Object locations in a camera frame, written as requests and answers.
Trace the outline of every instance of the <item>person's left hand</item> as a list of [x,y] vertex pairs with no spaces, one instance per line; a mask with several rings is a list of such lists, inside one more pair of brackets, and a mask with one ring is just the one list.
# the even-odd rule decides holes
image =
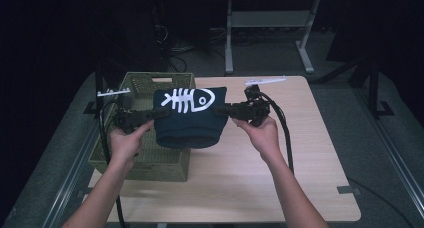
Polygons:
[[141,150],[141,139],[143,134],[146,133],[153,125],[153,120],[140,126],[131,134],[125,134],[121,129],[115,128],[110,132],[110,144],[112,147],[111,163],[126,164],[128,169],[134,165],[134,157],[137,156]]

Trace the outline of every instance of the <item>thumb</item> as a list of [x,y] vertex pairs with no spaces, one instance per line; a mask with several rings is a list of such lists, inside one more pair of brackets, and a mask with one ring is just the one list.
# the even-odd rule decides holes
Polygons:
[[115,129],[113,129],[110,134],[110,136],[117,136],[117,135],[125,135],[124,131],[118,127],[116,127]]
[[150,128],[153,126],[153,120],[148,121],[147,123],[141,125],[138,127],[137,130],[135,130],[132,135],[138,137],[138,139],[141,139],[144,133],[146,133]]

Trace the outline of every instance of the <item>forearm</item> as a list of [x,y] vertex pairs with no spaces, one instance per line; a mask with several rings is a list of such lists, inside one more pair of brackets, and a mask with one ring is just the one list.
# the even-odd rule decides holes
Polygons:
[[328,227],[303,192],[282,155],[266,160],[288,227]]
[[125,164],[112,161],[81,207],[63,227],[103,227],[127,173]]

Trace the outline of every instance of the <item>table leg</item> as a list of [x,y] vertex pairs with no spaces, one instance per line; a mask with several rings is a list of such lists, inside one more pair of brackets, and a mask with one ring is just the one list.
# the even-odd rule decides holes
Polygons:
[[309,34],[311,33],[312,25],[314,24],[314,19],[318,10],[320,0],[314,0],[312,4],[311,11],[308,16],[307,23],[305,25],[305,34],[303,35],[302,40],[296,41],[296,47],[299,51],[300,58],[302,59],[303,66],[305,67],[306,73],[314,73],[314,68],[312,67],[311,60],[309,59],[308,53],[306,52],[306,42],[308,41]]
[[225,43],[225,74],[233,74],[233,51],[231,50],[231,0],[227,11],[227,42]]

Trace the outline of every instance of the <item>black cloth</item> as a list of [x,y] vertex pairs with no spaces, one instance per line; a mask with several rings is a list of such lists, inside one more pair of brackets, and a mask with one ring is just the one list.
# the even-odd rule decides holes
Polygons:
[[169,107],[170,115],[155,119],[156,143],[167,148],[207,148],[218,143],[227,116],[213,107],[225,106],[226,87],[157,90],[153,108]]

